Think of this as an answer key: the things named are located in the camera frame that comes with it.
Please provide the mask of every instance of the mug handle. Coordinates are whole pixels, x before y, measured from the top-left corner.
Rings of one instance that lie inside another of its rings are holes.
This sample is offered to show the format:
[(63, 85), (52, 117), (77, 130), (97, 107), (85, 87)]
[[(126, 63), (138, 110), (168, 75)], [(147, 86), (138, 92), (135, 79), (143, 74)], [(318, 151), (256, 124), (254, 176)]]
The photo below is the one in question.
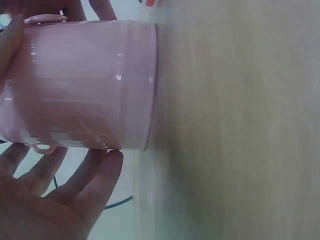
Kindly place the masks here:
[(60, 23), (67, 21), (66, 16), (57, 15), (57, 14), (41, 14), (28, 17), (24, 20), (26, 25), (35, 25), (35, 24), (50, 24), (50, 23)]
[(24, 145), (26, 145), (27, 147), (33, 148), (33, 150), (38, 153), (38, 154), (42, 154), (42, 155), (48, 155), (48, 154), (52, 154), (55, 150), (56, 150), (56, 146), (49, 146), (48, 149), (41, 149), (38, 147), (37, 144), (28, 144), (25, 143)]

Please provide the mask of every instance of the mug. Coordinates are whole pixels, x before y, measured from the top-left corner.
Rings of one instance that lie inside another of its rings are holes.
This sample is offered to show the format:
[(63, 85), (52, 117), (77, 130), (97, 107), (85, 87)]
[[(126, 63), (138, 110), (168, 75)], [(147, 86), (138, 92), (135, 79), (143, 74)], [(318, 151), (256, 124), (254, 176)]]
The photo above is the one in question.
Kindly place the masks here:
[(156, 26), (64, 20), (51, 14), (25, 20), (21, 46), (0, 80), (0, 140), (42, 154), (55, 146), (143, 150), (155, 92)]

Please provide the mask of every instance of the wire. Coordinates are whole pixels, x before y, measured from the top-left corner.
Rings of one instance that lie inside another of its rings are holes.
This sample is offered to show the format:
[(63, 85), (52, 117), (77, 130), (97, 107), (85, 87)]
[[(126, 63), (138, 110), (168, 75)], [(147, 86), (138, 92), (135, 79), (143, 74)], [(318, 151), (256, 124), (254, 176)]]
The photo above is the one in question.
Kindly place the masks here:
[[(55, 188), (58, 188), (58, 187), (59, 187), (59, 186), (58, 186), (58, 183), (57, 183), (56, 176), (53, 177), (53, 183), (54, 183)], [(124, 199), (124, 200), (122, 200), (122, 201), (119, 201), (119, 202), (116, 202), (116, 203), (114, 203), (114, 204), (105, 206), (103, 210), (113, 209), (113, 208), (115, 208), (115, 207), (118, 207), (118, 206), (120, 206), (120, 205), (122, 205), (122, 204), (125, 204), (125, 203), (129, 202), (129, 201), (132, 200), (132, 199), (134, 199), (134, 196), (130, 196), (130, 197), (128, 197), (128, 198), (126, 198), (126, 199)]]

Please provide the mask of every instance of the pink ceramic cup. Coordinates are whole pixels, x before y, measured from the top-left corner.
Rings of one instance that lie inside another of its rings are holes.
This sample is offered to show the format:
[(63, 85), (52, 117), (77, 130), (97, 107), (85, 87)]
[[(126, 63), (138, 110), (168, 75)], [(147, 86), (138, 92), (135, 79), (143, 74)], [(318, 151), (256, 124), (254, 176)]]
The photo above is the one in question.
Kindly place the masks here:
[[(43, 154), (54, 146), (144, 149), (156, 61), (154, 24), (27, 26), (0, 81), (0, 140), (25, 143)], [(37, 145), (51, 148), (41, 151)]]

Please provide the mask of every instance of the wooden table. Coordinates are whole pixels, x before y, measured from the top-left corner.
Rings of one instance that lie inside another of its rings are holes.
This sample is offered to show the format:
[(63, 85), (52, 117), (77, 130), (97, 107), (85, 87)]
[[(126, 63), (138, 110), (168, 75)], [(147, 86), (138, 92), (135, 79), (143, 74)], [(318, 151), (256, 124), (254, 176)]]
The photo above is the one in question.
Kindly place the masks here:
[(320, 3), (162, 0), (138, 240), (320, 239)]

